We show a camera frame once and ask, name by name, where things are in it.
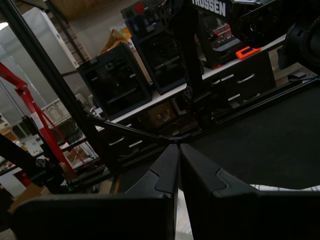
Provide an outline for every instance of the drawer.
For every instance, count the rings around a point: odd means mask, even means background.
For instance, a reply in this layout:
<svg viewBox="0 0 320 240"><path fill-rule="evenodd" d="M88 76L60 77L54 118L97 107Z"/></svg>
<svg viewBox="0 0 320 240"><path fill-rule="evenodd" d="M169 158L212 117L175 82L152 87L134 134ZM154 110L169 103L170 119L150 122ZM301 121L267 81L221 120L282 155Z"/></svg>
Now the drawer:
<svg viewBox="0 0 320 240"><path fill-rule="evenodd" d="M227 69L221 83L228 99L242 102L275 87L269 55L261 53Z"/></svg>

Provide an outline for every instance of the metal bar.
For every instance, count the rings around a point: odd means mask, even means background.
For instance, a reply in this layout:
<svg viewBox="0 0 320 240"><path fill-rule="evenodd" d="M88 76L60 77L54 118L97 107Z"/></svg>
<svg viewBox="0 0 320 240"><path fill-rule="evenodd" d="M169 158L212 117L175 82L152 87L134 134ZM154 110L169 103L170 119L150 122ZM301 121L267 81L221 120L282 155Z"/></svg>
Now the metal bar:
<svg viewBox="0 0 320 240"><path fill-rule="evenodd" d="M112 132L124 134L127 136L133 136L139 139L147 140L153 143L158 143L162 145L174 144L174 141L171 141L169 138L163 136L157 136L145 131L140 131L131 127L126 127L117 123L113 123L107 120L102 120L93 116L88 116L87 119L92 122L94 125L108 129Z"/></svg>
<svg viewBox="0 0 320 240"><path fill-rule="evenodd" d="M55 17L55 19L58 22L61 30L64 32L66 38L71 43L71 45L72 45L73 49L75 50L76 54L78 54L78 56L80 57L82 63L85 63L86 62L85 57L82 55L82 53L80 52L80 50L79 50L78 46L76 45L75 41L70 36L70 33L66 29L65 25L61 22L60 16L57 14L57 11L56 11L55 7L53 6L53 4L49 0L46 0L45 3L47 5L47 7L49 8L50 12L52 13L52 15Z"/></svg>
<svg viewBox="0 0 320 240"><path fill-rule="evenodd" d="M86 113L80 103L77 102L73 92L60 75L58 69L33 34L26 21L23 19L11 0L0 1L0 13L9 23L11 30L20 40L25 50L46 78L58 98L66 107L71 117L86 136L93 150L99 155L102 162L112 171L120 168L119 163L108 144L104 143L96 127L86 121Z"/></svg>
<svg viewBox="0 0 320 240"><path fill-rule="evenodd" d="M42 11L46 10L46 8L44 6L42 6L41 4L31 1L31 0L18 0L19 2L22 2L24 4L28 4L30 6L36 7Z"/></svg>
<svg viewBox="0 0 320 240"><path fill-rule="evenodd" d="M55 5L52 5L53 9L55 9L56 13L60 16L60 18L67 24L68 20L66 19L66 17L56 8Z"/></svg>
<svg viewBox="0 0 320 240"><path fill-rule="evenodd" d="M64 77L67 77L67 76L70 76L70 75L73 75L73 74L77 74L78 71L77 70L74 70L74 71L69 71L69 72L66 72L66 73L62 73L61 76L64 78Z"/></svg>
<svg viewBox="0 0 320 240"><path fill-rule="evenodd" d="M2 82L2 80L0 79L0 86L3 89L4 93L8 96L8 98L10 99L10 102L14 105L15 109L18 110L19 114L21 115L21 117L24 117L25 114L24 112L21 110L21 108L19 107L19 105L17 104L17 102L14 100L14 98L11 96L10 92L8 91L8 89L6 88L6 86L4 85L4 83Z"/></svg>
<svg viewBox="0 0 320 240"><path fill-rule="evenodd" d="M84 142L86 142L86 141L87 141L86 138L80 139L80 140L78 140L77 142L74 142L74 143L72 143L71 145L69 145L69 146L67 146L67 147L65 147L65 148L63 148L63 149L61 149L61 150L62 150L62 152L70 151L72 148L74 148L74 147L76 147L76 146L78 146L78 145L80 145L80 144L82 144L82 143L84 143ZM40 157L40 156L42 156L42 155L44 155L43 152L42 152L42 153L39 153L39 154L37 154L37 155L35 155L35 156L33 156L33 158L36 159L36 158L38 158L38 157Z"/></svg>

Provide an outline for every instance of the drawer handle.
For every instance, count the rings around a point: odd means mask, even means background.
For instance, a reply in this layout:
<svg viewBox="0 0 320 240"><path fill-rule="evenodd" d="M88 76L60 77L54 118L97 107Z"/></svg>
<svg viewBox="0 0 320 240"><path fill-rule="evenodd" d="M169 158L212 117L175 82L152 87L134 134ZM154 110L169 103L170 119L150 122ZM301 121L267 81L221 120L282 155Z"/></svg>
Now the drawer handle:
<svg viewBox="0 0 320 240"><path fill-rule="evenodd" d="M243 79L243 80L239 80L239 81L236 81L237 84L241 84L245 81L248 81L249 79L252 79L253 77L255 76L255 74L251 74L250 76L248 76L247 78Z"/></svg>
<svg viewBox="0 0 320 240"><path fill-rule="evenodd" d="M117 144L117 143L120 143L123 139L125 139L124 136L123 136L122 138L120 138L119 140L117 140L117 141L114 141L114 142L109 143L109 146L112 146L112 145L115 145L115 144Z"/></svg>
<svg viewBox="0 0 320 240"><path fill-rule="evenodd" d="M142 140L137 141L137 142L131 144L131 145L129 146L129 148L132 148L132 147L134 147L135 145L138 145L138 144L140 144L140 143L142 143Z"/></svg>

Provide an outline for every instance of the black 3d printer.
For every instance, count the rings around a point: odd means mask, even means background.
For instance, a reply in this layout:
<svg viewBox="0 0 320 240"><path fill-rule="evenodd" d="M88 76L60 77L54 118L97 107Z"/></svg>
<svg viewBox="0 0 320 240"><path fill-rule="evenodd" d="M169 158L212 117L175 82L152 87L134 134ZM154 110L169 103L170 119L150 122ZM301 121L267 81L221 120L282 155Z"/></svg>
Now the black 3d printer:
<svg viewBox="0 0 320 240"><path fill-rule="evenodd" d="M96 56L77 70L109 120L152 100L148 82L127 44Z"/></svg>

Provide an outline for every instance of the warehouse wall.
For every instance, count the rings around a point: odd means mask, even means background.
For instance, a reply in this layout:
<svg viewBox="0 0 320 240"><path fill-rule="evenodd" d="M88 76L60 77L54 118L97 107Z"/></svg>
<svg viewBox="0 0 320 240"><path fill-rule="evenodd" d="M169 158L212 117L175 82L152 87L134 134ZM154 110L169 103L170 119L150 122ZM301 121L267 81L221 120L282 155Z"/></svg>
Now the warehouse wall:
<svg viewBox="0 0 320 240"><path fill-rule="evenodd" d="M110 0L94 13L69 22L84 50L93 58L105 46L111 34L109 27L123 21L120 11L138 0Z"/></svg>
<svg viewBox="0 0 320 240"><path fill-rule="evenodd" d="M58 32L53 32L52 26L49 25L49 23L52 23L46 14L37 8L33 8L26 12L23 17L59 72L63 74L74 71L76 69L75 65L78 66L78 64L73 63L74 59L71 60L72 57L69 58L68 54L71 54L68 49L63 48L63 46L66 48L66 45L60 39L61 37L56 38ZM0 31L0 62L28 84L28 88L40 108L45 107L58 98L9 26ZM85 85L79 74L70 75L65 79L74 93L77 93L78 89ZM29 115L25 104L15 92L14 86L3 79L1 81L5 84L23 113ZM21 115L1 89L0 113L10 125L21 121Z"/></svg>

